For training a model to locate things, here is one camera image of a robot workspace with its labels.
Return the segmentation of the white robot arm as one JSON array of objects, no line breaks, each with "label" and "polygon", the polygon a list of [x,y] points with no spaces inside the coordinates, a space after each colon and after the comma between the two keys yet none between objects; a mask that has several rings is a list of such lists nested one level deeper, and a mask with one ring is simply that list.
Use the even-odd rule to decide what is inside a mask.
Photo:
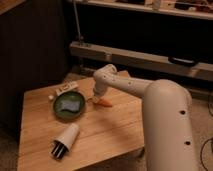
[{"label": "white robot arm", "polygon": [[119,76],[112,64],[96,70],[93,78],[94,99],[113,87],[142,100],[147,171],[199,171],[187,89],[167,79]]}]

